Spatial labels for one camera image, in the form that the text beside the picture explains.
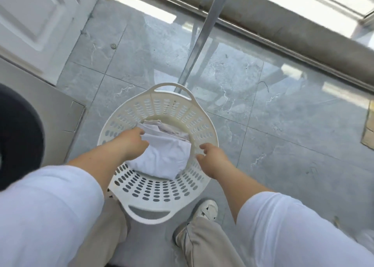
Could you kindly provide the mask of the person's left hand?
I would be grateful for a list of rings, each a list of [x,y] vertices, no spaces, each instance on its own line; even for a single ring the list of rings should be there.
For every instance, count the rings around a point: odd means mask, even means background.
[[[121,132],[112,142],[123,162],[134,160],[145,152],[135,149],[135,127]]]

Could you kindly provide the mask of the person's right hand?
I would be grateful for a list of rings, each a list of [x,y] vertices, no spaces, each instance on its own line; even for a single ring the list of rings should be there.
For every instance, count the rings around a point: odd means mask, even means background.
[[[206,155],[205,163],[199,165],[208,177],[217,179],[219,175],[234,168],[234,165],[221,148],[211,143],[203,143],[199,148],[203,150],[202,154]]]

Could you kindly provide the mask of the white cloth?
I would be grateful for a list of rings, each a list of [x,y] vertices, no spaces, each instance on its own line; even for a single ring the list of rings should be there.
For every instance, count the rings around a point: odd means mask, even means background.
[[[144,130],[141,136],[149,146],[134,160],[127,162],[129,167],[149,176],[174,180],[187,166],[191,142],[189,134],[180,128],[150,120],[137,123]]]

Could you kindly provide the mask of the person's left forearm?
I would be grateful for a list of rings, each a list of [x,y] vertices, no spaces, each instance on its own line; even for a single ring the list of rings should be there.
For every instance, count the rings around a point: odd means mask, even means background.
[[[98,182],[104,195],[107,195],[115,170],[126,160],[127,156],[128,142],[118,137],[68,161],[67,165],[89,173]]]

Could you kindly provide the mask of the person's right forearm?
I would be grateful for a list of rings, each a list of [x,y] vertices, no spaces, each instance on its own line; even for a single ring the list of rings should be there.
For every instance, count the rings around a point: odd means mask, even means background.
[[[223,189],[235,223],[248,199],[261,192],[273,192],[232,164],[222,166],[214,173],[213,178]]]

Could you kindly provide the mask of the white plastic laundry basket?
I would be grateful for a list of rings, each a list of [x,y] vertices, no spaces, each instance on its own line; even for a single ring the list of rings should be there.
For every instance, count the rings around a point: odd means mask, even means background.
[[[168,221],[199,198],[211,178],[201,170],[196,154],[200,145],[219,146],[216,129],[193,93],[181,84],[159,83],[128,99],[107,119],[97,145],[148,119],[159,119],[189,134],[191,149],[186,168],[175,180],[146,175],[124,162],[114,173],[108,190],[128,215],[139,223],[156,225]]]

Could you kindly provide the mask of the white and grey sneaker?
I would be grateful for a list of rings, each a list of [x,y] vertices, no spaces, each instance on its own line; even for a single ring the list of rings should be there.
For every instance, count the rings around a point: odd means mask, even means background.
[[[181,247],[181,237],[187,225],[195,218],[202,217],[209,221],[215,222],[218,216],[218,204],[210,198],[202,198],[193,208],[189,218],[182,222],[173,232],[172,239],[177,247]]]

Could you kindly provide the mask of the grey washing machine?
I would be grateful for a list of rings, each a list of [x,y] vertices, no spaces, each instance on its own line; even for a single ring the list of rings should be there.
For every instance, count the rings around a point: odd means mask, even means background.
[[[0,58],[0,191],[28,173],[63,164],[84,105]]]

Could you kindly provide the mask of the beige trousers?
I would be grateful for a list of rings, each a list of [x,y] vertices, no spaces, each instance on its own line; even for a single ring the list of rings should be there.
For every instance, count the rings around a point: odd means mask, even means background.
[[[68,267],[105,267],[129,232],[128,216],[118,201],[107,198],[91,231]],[[182,233],[181,247],[188,267],[245,267],[217,222],[198,217]]]

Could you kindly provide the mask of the silver metal pole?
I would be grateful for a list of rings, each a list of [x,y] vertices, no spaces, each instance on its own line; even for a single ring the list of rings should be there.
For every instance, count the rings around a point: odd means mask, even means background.
[[[225,2],[226,0],[213,0],[213,3],[204,21],[199,36],[196,42],[194,43],[194,47],[189,55],[184,70],[182,71],[181,76],[178,80],[178,83],[180,85],[185,86],[187,79],[210,35],[210,32],[212,31],[217,19],[219,18],[219,15],[223,9]]]

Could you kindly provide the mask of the white long-sleeve shirt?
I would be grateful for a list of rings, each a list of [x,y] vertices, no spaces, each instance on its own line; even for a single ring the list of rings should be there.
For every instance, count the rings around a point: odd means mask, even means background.
[[[104,195],[82,169],[47,166],[0,192],[0,267],[67,267]],[[374,254],[300,201],[261,192],[236,226],[258,267],[374,267]]]

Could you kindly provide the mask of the metal sliding door track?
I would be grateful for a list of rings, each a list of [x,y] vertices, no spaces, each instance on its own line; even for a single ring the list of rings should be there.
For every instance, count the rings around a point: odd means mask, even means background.
[[[185,9],[185,10],[188,10],[200,17],[207,17],[207,14],[211,8],[211,5],[213,3],[213,0],[164,0],[164,1],[168,1],[172,4],[175,4],[177,6],[179,6],[180,8],[182,9]],[[292,58],[295,58],[299,61],[302,61],[310,66],[313,66],[321,71],[324,71],[328,74],[331,74],[333,76],[336,76],[340,79],[343,79],[343,80],[346,80],[352,84],[355,84],[363,89],[366,89],[366,90],[369,90],[371,92],[374,93],[374,88],[371,87],[371,86],[367,86],[367,85],[364,85],[363,83],[361,82],[358,82],[357,80],[354,80],[352,78],[349,78],[348,76],[346,75],[342,75],[342,74],[339,74],[337,71],[335,70],[332,70],[318,62],[315,62],[313,60],[310,60],[306,57],[303,57],[297,53],[294,53],[284,47],[281,47],[267,39],[264,39],[262,37],[260,37],[259,35],[255,34],[255,33],[252,33],[242,27],[238,27],[237,25],[234,25],[228,21],[226,21],[225,19],[222,19],[220,18],[220,15],[219,15],[219,18],[217,19],[216,21],[216,24],[224,27],[224,28],[227,28],[227,29],[230,29],[236,33],[239,33],[243,36],[246,36],[248,37],[249,39],[252,39],[254,41],[257,41],[258,43],[262,44],[262,45],[266,45],[267,47],[273,49],[273,50],[276,50],[278,52],[282,52],[283,54],[287,55],[287,56],[290,56]]]

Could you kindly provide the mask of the grey stone door sill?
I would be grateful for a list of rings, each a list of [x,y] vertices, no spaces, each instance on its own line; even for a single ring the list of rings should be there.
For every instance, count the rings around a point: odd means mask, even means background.
[[[318,0],[225,0],[220,18],[374,88],[374,29]]]

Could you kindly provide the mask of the white panelled door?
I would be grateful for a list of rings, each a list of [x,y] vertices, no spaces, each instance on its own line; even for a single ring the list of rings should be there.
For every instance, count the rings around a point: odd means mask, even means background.
[[[0,0],[0,56],[56,85],[97,0]]]

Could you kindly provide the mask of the brown cardboard piece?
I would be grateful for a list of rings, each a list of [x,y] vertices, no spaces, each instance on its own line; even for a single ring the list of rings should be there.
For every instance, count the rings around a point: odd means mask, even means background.
[[[361,144],[374,151],[374,99],[369,103]]]

